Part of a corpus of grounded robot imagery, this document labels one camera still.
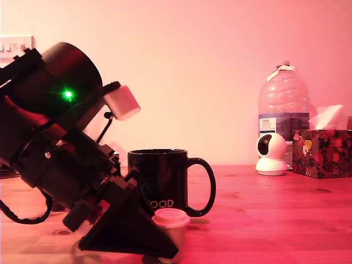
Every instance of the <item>floral tissue box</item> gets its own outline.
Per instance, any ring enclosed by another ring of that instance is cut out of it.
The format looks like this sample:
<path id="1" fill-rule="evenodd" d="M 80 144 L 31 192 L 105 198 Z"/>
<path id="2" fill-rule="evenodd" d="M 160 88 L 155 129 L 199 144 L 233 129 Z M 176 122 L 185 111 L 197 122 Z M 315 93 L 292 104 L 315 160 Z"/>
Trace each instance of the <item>floral tissue box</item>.
<path id="1" fill-rule="evenodd" d="M 352 131 L 296 130 L 293 172 L 316 179 L 352 177 Z"/>

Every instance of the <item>mug logo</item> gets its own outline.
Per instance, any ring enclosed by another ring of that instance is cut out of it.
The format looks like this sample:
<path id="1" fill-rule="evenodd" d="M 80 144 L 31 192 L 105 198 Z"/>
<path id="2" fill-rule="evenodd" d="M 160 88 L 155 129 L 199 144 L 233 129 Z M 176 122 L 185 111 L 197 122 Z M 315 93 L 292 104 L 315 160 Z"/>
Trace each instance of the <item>mug logo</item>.
<path id="1" fill-rule="evenodd" d="M 159 208 L 166 208 L 166 207 L 172 207 L 174 205 L 174 201 L 173 200 L 167 200 L 167 201 L 160 201 L 160 202 L 157 202 L 157 201 L 151 201 L 150 202 L 150 205 L 155 209 L 157 207 Z"/>
<path id="2" fill-rule="evenodd" d="M 158 182 L 155 178 L 148 178 L 142 185 L 142 193 L 145 195 L 157 195 L 158 194 Z"/>

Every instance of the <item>black cable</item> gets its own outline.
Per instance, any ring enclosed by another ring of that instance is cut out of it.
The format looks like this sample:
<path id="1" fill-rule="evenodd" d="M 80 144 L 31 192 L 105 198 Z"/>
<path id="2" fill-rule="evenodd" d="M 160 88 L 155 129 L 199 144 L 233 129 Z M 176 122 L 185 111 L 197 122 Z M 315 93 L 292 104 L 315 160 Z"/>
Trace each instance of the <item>black cable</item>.
<path id="1" fill-rule="evenodd" d="M 112 123 L 112 119 L 113 119 L 113 116 L 112 116 L 112 113 L 111 112 L 106 112 L 104 114 L 104 117 L 106 119 L 109 119 L 109 122 L 107 123 L 107 125 L 105 126 L 103 132 L 100 134 L 100 136 L 98 137 L 97 139 L 97 143 L 99 144 L 99 142 L 101 141 L 101 139 L 103 138 L 104 134 L 106 133 L 106 131 L 108 130 L 108 128 L 110 127 L 111 123 Z"/>
<path id="2" fill-rule="evenodd" d="M 41 217 L 37 217 L 35 219 L 29 219 L 29 218 L 24 218 L 24 219 L 19 219 L 17 215 L 15 215 L 9 207 L 7 207 L 2 200 L 0 200 L 0 209 L 1 211 L 3 211 L 3 213 L 8 217 L 10 218 L 12 221 L 15 221 L 16 223 L 19 223 L 19 224 L 39 224 L 39 223 L 42 223 L 44 222 L 50 212 L 51 212 L 51 208 L 53 206 L 53 199 L 52 197 L 43 192 L 42 190 L 40 190 L 40 192 L 44 195 L 45 199 L 46 199 L 46 207 L 47 207 L 47 210 L 46 212 L 41 216 Z"/>

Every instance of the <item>small white cup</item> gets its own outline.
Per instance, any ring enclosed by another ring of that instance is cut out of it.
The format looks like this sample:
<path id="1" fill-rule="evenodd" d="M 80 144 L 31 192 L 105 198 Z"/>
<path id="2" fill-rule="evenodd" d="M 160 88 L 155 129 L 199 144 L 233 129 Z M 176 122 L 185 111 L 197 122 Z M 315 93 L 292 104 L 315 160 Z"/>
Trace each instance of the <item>small white cup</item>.
<path id="1" fill-rule="evenodd" d="M 164 230 L 179 249 L 173 258 L 160 257 L 159 260 L 166 264 L 180 262 L 184 256 L 185 233 L 190 217 L 182 210 L 163 208 L 156 210 L 152 219 Z"/>

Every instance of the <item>green led light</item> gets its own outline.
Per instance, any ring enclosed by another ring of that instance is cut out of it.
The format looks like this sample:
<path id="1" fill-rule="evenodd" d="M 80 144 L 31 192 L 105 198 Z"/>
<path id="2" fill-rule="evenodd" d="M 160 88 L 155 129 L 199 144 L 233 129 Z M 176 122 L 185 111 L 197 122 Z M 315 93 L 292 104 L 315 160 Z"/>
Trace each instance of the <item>green led light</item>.
<path id="1" fill-rule="evenodd" d="M 66 91 L 65 92 L 65 96 L 66 96 L 66 98 L 71 98 L 72 97 L 72 92 Z"/>
<path id="2" fill-rule="evenodd" d="M 62 93 L 62 97 L 67 100 L 67 101 L 71 101 L 74 97 L 74 93 L 71 90 L 66 89 L 63 93 Z"/>

